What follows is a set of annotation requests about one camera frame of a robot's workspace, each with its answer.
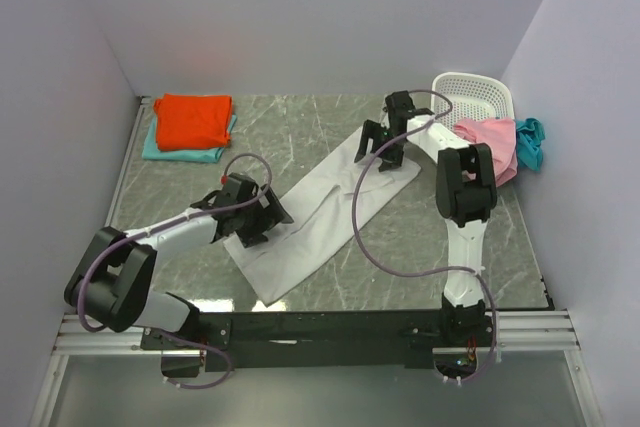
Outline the white t shirt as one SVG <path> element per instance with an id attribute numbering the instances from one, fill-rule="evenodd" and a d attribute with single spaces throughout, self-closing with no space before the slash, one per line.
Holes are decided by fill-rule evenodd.
<path id="1" fill-rule="evenodd" d="M 254 247 L 243 246 L 236 235 L 224 241 L 263 304 L 302 283 L 353 237 L 353 193 L 365 166 L 354 161 L 360 136 L 354 131 L 281 198 L 291 224 L 277 225 L 267 242 Z"/>

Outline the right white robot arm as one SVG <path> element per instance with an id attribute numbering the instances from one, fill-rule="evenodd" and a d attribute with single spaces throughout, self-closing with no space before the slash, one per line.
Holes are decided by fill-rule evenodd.
<path id="1" fill-rule="evenodd" d="M 497 204 L 493 158 L 487 144 L 466 141 L 440 122 L 453 111 L 449 98 L 428 89 L 423 92 L 442 101 L 445 108 L 438 113 L 418 108 L 410 91 L 397 91 L 385 98 L 385 124 L 364 122 L 354 161 L 362 161 L 367 154 L 371 159 L 356 182 L 351 222 L 356 241 L 363 247 L 357 208 L 364 180 L 373 166 L 381 173 L 400 169 L 406 143 L 417 146 L 436 163 L 436 207 L 448 236 L 439 335 L 447 344 L 460 346 L 491 327 L 485 313 L 491 295 L 483 287 L 481 271 L 484 235 Z"/>

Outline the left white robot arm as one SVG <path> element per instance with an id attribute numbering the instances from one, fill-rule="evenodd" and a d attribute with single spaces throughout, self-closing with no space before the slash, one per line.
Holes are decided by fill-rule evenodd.
<path id="1" fill-rule="evenodd" d="M 66 285 L 64 300 L 97 321 L 98 330 L 159 329 L 176 348 L 189 348 L 202 331 L 200 311 L 177 295 L 153 290 L 155 267 L 226 238 L 257 246 L 277 226 L 293 221 L 268 185 L 229 174 L 221 188 L 163 222 L 130 231 L 100 229 Z"/>

